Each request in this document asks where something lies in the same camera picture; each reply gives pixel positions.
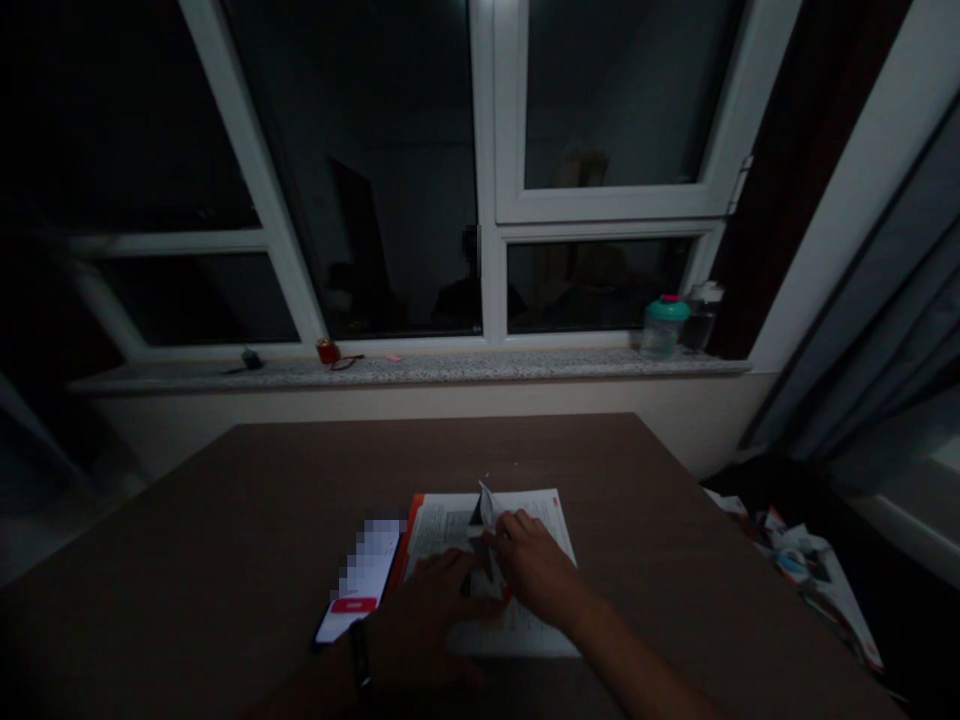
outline phone screen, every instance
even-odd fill
[[[347,567],[340,568],[338,597],[324,613],[313,638],[314,646],[329,645],[357,620],[365,618],[380,605],[390,577],[393,558],[400,545],[400,522],[374,521],[373,529],[361,533],[356,552],[347,557]]]

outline hand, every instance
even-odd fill
[[[484,532],[483,539],[500,556],[500,568],[520,602],[569,636],[598,596],[544,524],[524,510],[505,512],[497,534]]]
[[[476,555],[455,548],[435,555],[364,621],[378,693],[432,690],[458,681],[483,687],[480,668],[444,648],[454,623],[503,612],[504,603],[460,594],[464,579],[481,566]]]

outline glass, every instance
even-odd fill
[[[4,225],[260,226],[176,2],[15,0],[0,39]]]
[[[697,181],[745,0],[530,0],[525,187]]]
[[[330,335],[482,333],[466,2],[225,6]]]
[[[94,262],[148,345],[299,342],[266,253]]]
[[[643,312],[678,293],[696,237],[509,245],[511,334],[643,327]]]

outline red button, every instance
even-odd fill
[[[340,598],[334,600],[332,613],[370,613],[377,609],[376,598]]]

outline brown table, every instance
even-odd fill
[[[235,716],[307,659],[366,515],[487,472],[557,487],[586,578],[738,714],[900,717],[633,415],[237,427],[3,590],[17,666],[61,717]],[[617,715],[580,660],[483,664],[424,711]]]

